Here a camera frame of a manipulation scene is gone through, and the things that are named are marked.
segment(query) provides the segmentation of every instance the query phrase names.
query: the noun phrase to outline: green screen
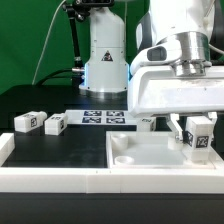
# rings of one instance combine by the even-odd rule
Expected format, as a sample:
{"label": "green screen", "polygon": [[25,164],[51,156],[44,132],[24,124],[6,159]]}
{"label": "green screen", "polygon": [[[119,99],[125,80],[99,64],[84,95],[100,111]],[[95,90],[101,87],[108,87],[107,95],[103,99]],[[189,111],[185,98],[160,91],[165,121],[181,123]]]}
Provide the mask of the green screen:
{"label": "green screen", "polygon": [[[8,0],[0,7],[0,93],[12,86],[31,84],[44,41],[61,0]],[[117,2],[111,9],[125,19],[125,2]],[[136,55],[135,30],[148,11],[147,0],[127,3],[126,60],[131,63]],[[81,55],[89,59],[89,21],[77,24]],[[61,9],[50,35],[37,81],[49,73],[73,66],[71,31],[67,14]],[[70,80],[54,80],[49,84],[70,84]]]}

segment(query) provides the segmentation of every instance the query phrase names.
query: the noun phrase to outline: camera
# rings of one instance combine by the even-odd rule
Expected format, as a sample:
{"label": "camera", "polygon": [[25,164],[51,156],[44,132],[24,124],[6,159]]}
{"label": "camera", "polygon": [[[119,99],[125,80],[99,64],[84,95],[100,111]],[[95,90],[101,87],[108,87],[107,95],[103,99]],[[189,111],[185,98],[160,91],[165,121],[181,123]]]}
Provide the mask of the camera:
{"label": "camera", "polygon": [[114,0],[75,0],[73,5],[83,7],[110,7],[114,5]]}

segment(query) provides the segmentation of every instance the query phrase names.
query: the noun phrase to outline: black table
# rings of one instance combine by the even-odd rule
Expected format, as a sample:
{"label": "black table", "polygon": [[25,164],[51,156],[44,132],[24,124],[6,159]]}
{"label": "black table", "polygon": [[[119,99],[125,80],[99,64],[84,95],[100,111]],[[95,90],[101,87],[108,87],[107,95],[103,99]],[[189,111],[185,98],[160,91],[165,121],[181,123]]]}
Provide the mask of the black table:
{"label": "black table", "polygon": [[[0,134],[13,131],[14,117],[29,111],[46,111],[50,116],[67,109],[127,109],[126,99],[91,99],[67,86],[16,86],[0,96],[0,105]],[[167,129],[164,120],[157,126]],[[217,128],[223,129],[222,119],[216,126],[216,147],[222,141]],[[109,130],[135,127],[76,125],[59,137],[45,136],[43,128],[15,133],[16,148],[4,167],[105,168]],[[223,221],[223,210],[224,195],[0,193],[0,223],[211,224]]]}

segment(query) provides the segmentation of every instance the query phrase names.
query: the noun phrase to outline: white cube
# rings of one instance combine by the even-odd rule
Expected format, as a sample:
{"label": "white cube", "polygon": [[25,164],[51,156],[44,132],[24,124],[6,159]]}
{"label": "white cube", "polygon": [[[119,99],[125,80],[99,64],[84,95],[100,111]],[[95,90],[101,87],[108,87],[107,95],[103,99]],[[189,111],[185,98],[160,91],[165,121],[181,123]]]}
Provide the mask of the white cube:
{"label": "white cube", "polygon": [[45,121],[46,135],[59,135],[67,128],[68,117],[65,114],[54,114]]}
{"label": "white cube", "polygon": [[208,160],[214,126],[214,123],[205,116],[187,118],[185,129],[187,138],[183,153],[189,160]]}
{"label": "white cube", "polygon": [[14,118],[15,131],[27,133],[43,125],[47,119],[45,112],[29,112]]}

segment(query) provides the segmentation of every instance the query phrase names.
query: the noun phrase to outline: sticker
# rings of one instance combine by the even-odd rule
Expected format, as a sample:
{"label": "sticker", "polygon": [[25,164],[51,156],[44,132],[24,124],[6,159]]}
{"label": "sticker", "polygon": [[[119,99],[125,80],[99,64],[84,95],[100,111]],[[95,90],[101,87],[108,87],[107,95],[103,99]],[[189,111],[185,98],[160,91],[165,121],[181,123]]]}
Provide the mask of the sticker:
{"label": "sticker", "polygon": [[101,118],[98,117],[84,117],[82,119],[83,124],[100,124]]}
{"label": "sticker", "polygon": [[37,119],[33,118],[33,119],[31,119],[31,127],[33,128],[35,126],[37,126]]}
{"label": "sticker", "polygon": [[102,116],[102,111],[85,111],[84,116],[100,117],[100,116]]}
{"label": "sticker", "polygon": [[25,115],[23,115],[23,117],[32,118],[32,117],[34,117],[34,115],[32,115],[32,114],[25,114]]}
{"label": "sticker", "polygon": [[107,118],[108,124],[125,124],[124,118]]}
{"label": "sticker", "polygon": [[124,112],[122,111],[107,111],[108,117],[124,117]]}
{"label": "sticker", "polygon": [[61,127],[61,130],[65,127],[64,120],[61,120],[60,127]]}
{"label": "sticker", "polygon": [[142,122],[150,123],[152,120],[150,119],[142,119]]}
{"label": "sticker", "polygon": [[60,119],[61,119],[61,117],[52,117],[51,118],[51,120],[57,120],[57,121],[60,120]]}
{"label": "sticker", "polygon": [[109,51],[106,52],[106,54],[104,55],[102,61],[113,61],[113,58],[112,58],[112,56],[111,56]]}
{"label": "sticker", "polygon": [[207,148],[208,147],[209,136],[201,136],[197,138],[196,148]]}
{"label": "sticker", "polygon": [[194,136],[190,132],[186,132],[186,143],[192,147]]}

